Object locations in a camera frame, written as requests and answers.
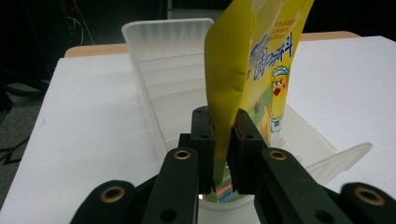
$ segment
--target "screw hole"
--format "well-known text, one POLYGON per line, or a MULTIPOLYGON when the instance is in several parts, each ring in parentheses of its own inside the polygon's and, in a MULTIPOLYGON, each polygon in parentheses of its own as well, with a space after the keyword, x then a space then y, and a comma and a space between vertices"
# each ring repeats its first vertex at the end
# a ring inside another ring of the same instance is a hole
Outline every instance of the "screw hole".
POLYGON ((172 222, 176 219, 177 213, 173 209, 165 209, 160 214, 160 219, 163 222, 172 222))
POLYGON ((191 156, 191 153, 189 151, 186 150, 180 150, 175 152, 174 157, 178 160, 186 160, 191 156))
POLYGON ((315 213, 315 217, 321 221, 322 223, 334 223, 334 218, 332 217, 331 214, 329 214, 326 211, 323 210, 318 210, 315 213))

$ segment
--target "transparent plastic bin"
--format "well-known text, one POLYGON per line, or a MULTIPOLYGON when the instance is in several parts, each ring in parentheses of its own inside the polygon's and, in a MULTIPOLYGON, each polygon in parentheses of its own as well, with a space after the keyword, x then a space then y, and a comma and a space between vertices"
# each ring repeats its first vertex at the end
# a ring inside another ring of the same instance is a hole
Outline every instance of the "transparent plastic bin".
MULTIPOLYGON (((207 105, 205 35, 210 19, 136 21, 122 33, 134 78, 147 115, 159 162, 177 147, 181 133, 191 132, 191 112, 207 105)), ((371 148, 364 143, 341 153, 286 105, 278 146, 292 153, 324 185, 348 169, 371 148)), ((199 202, 199 223, 259 223, 253 196, 230 203, 199 202)))

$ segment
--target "dark background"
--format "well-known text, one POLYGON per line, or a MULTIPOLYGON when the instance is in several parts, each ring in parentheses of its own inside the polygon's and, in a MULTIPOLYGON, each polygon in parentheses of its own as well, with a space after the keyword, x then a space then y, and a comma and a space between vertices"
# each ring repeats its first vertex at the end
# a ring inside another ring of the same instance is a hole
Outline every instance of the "dark background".
MULTIPOLYGON (((173 8, 223 10, 230 3, 175 0, 173 8)), ((5 1, 1 13, 0 81, 6 85, 23 82, 45 91, 56 63, 67 49, 93 43, 124 43, 122 25, 166 19, 166 5, 164 0, 5 1)), ((304 32, 349 31, 396 40, 393 14, 388 0, 316 0, 304 32)))

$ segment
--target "gray carpet floor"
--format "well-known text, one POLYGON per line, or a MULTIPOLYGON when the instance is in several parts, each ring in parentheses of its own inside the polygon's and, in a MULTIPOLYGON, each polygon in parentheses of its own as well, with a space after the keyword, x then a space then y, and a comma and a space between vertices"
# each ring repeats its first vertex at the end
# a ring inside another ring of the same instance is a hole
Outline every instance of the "gray carpet floor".
MULTIPOLYGON (((16 87, 25 90, 29 89, 29 87, 22 84, 16 84, 16 87)), ((30 136, 35 127, 35 120, 37 119, 42 103, 42 100, 26 101, 26 97, 15 96, 9 93, 7 95, 14 103, 14 106, 0 120, 0 148, 15 147, 30 136)), ((28 142, 22 144, 12 153, 11 161, 23 160, 23 153, 27 144, 28 142)), ((6 152, 0 152, 0 157, 5 155, 6 152)), ((19 162, 10 164, 5 164, 4 161, 0 162, 0 210, 3 207, 14 176, 18 171, 19 164, 19 162)))

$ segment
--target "snack pouch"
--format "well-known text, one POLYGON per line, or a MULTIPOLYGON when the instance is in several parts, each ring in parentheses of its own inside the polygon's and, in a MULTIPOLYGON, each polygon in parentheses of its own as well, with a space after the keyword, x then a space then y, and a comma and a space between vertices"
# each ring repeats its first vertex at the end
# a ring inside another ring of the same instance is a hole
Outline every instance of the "snack pouch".
POLYGON ((238 108, 274 146, 290 66, 314 0, 233 0, 205 39, 206 98, 215 125, 215 184, 221 183, 238 108))

